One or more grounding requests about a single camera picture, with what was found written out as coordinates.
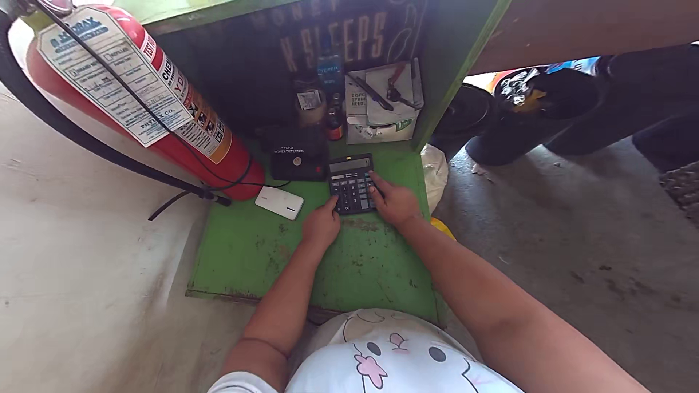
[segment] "plastic bag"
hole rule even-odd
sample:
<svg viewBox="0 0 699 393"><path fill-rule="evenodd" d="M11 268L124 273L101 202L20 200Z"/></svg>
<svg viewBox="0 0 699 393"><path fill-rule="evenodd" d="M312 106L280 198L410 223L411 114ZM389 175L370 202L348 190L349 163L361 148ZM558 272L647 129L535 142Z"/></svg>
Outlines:
<svg viewBox="0 0 699 393"><path fill-rule="evenodd" d="M425 190L427 191L427 204L430 207L430 214L437 207L437 203L442 199L444 187L447 185L449 176L449 164L442 150L426 144L420 152L422 158L422 172L425 176Z"/></svg>

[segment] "red fire extinguisher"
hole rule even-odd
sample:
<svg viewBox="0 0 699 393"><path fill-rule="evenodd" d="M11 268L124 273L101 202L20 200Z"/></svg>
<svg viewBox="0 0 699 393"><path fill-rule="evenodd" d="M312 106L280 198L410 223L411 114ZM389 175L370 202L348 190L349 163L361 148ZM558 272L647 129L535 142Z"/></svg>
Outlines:
<svg viewBox="0 0 699 393"><path fill-rule="evenodd" d="M211 187L224 188L232 182L240 182L241 184L222 190L232 199L242 201L257 195L265 180L262 166L251 158L243 142L223 124L218 114L168 59L143 26L121 8L104 5L89 7L109 14L118 23L121 30L145 55L145 58L150 60L161 81L169 87L192 117L191 121L178 127L175 131L180 136L179 138L164 132L164 135L161 135L154 143L147 145L147 148L175 162ZM28 17L25 22L35 32L38 33L50 25L45 18L37 16L37 14L33 16L36 17ZM98 107L93 101L86 98L84 93L79 92L64 77L59 75L44 60L37 50L37 45L38 41L35 37L27 52L27 66L29 74L38 86L115 131L133 136L146 145L143 139L138 139L138 136L134 135L133 130L127 130L123 122L120 124L115 121L113 113L108 115L104 106ZM71 72L82 72L84 68L89 68L89 66L74 69Z"/></svg>

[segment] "fire extinguisher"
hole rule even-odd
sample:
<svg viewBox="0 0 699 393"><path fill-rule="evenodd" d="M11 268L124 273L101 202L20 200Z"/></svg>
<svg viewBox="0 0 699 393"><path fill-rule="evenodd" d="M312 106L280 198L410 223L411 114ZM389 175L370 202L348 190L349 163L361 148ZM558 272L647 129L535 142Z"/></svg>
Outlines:
<svg viewBox="0 0 699 393"><path fill-rule="evenodd" d="M4 14L1 15L0 62L14 62L14 59L8 58L12 54L6 42L6 31L13 18L18 13L24 13L23 19L30 27L36 32L45 31L45 34L35 36L27 53L29 73L38 86L115 131L133 137L148 149L187 169L208 186L185 187L182 184L185 182L150 167L141 164L135 168L132 159L124 159L125 156L109 147L95 148L100 144L96 139L68 132L67 129L77 130L66 126L64 116L58 119L59 116L45 108L43 102L38 103L45 99L39 99L34 92L27 91L34 90L41 94L36 89L28 88L26 83L31 83L23 74L19 78L16 62L10 64L10 69L0 66L0 78L8 89L56 130L116 164L184 189L185 192L178 197L193 192L202 198L227 205L230 201L226 203L225 198L212 192L222 191L235 200L249 199L259 192L264 185L262 167L143 26L126 11L104 5L84 6L76 10L70 0L14 0L9 1L9 7L9 10L2 10ZM53 27L54 31L50 31L49 27L54 22L62 30ZM95 37L101 40L102 49L108 47L99 54L92 45L85 43ZM125 37L133 44L126 43ZM80 57L86 55L85 51L91 56ZM82 61L73 64L73 57L79 57ZM128 71L120 75L118 71L123 71L124 67ZM85 145L83 142L88 140L88 145ZM114 158L120 155L123 157L115 161Z"/></svg>

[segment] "sticker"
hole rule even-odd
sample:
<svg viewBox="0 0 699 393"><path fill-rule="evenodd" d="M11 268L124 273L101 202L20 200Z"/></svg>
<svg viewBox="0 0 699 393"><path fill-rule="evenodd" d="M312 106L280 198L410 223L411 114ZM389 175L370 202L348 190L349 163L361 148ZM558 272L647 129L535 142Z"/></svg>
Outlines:
<svg viewBox="0 0 699 393"><path fill-rule="evenodd" d="M318 90L312 90L310 92L304 92L304 93L296 93L296 97L298 97L298 104L301 106L301 109L303 110L308 110L308 109L316 109L320 106L320 93Z"/></svg>
<svg viewBox="0 0 699 393"><path fill-rule="evenodd" d="M63 18L71 29L119 75L174 133L218 164L226 156L232 135L201 95L145 35L141 48L116 20L102 10L79 7ZM44 60L85 98L149 147L168 132L85 49L57 25L38 35L37 50Z"/></svg>

